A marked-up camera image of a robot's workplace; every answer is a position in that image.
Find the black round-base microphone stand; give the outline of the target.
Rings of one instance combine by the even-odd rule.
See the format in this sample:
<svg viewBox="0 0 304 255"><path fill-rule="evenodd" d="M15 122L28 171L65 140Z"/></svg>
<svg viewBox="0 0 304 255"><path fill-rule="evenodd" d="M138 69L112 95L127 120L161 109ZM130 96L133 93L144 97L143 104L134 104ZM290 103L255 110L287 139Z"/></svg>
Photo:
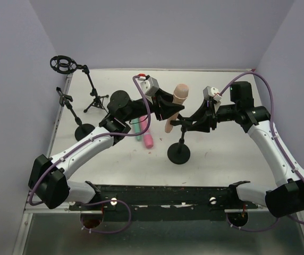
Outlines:
<svg viewBox="0 0 304 255"><path fill-rule="evenodd" d="M187 132L187 122L186 120L179 114L173 126L180 125L181 126L181 137L178 143L173 143L169 146L167 150L167 157L168 159L177 165L183 165L189 161L191 156L191 151L189 147L185 144L185 133Z"/></svg>

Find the black clip round-base stand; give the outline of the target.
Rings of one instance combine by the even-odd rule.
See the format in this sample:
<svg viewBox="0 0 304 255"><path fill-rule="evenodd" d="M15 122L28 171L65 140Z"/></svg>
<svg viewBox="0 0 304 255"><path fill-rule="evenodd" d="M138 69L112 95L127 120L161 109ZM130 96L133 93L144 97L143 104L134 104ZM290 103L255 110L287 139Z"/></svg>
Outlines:
<svg viewBox="0 0 304 255"><path fill-rule="evenodd" d="M76 128L76 130L74 132L75 139L77 141L82 140L87 135L89 135L95 129L95 127L91 124L83 123L82 120L80 119L80 117L77 116L77 114L75 113L73 106L71 104L71 102L73 102L72 96L64 94L60 87L56 88L56 92L59 95L59 104L62 107L66 107L71 112L76 124L78 125L78 127Z"/></svg>

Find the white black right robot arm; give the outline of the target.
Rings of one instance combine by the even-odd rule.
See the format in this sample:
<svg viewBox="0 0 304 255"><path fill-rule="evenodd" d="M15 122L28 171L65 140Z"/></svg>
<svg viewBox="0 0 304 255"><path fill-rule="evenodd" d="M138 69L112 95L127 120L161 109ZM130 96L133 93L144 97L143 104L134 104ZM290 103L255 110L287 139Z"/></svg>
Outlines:
<svg viewBox="0 0 304 255"><path fill-rule="evenodd" d="M267 207L276 218L304 210L304 170L294 160L284 145L271 115L264 106L254 106L252 87L249 82L233 83L230 88L232 104L221 105L218 89L206 87L200 108L187 120L189 131L209 132L220 122L234 121L254 141L267 161L276 183L271 189L248 181L233 184L236 197Z"/></svg>

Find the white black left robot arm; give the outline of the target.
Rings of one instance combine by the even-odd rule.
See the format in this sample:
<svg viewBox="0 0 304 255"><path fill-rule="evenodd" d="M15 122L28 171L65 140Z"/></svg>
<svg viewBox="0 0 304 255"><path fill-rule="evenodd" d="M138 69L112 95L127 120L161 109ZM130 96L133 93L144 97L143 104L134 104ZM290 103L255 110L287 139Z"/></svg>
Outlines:
<svg viewBox="0 0 304 255"><path fill-rule="evenodd" d="M33 196L49 209L63 202L87 204L94 200L98 189L90 182L72 182L70 177L98 153L116 145L124 137L131 136L127 122L141 116L156 114L159 121L166 120L184 109L173 102L169 93L158 89L153 100L146 97L131 100L123 90L114 92L107 105L108 114L90 134L59 154L47 158L40 155L34 161L28 186L28 203L35 206Z"/></svg>

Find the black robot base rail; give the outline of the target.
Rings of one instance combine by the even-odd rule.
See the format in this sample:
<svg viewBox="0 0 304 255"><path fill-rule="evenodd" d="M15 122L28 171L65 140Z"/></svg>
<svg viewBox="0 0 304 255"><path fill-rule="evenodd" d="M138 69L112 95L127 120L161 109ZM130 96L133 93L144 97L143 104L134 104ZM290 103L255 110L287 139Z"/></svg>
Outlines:
<svg viewBox="0 0 304 255"><path fill-rule="evenodd" d="M225 213L256 209L237 198L230 187L99 185L90 205L71 211L104 216L105 221L183 221L225 219Z"/></svg>

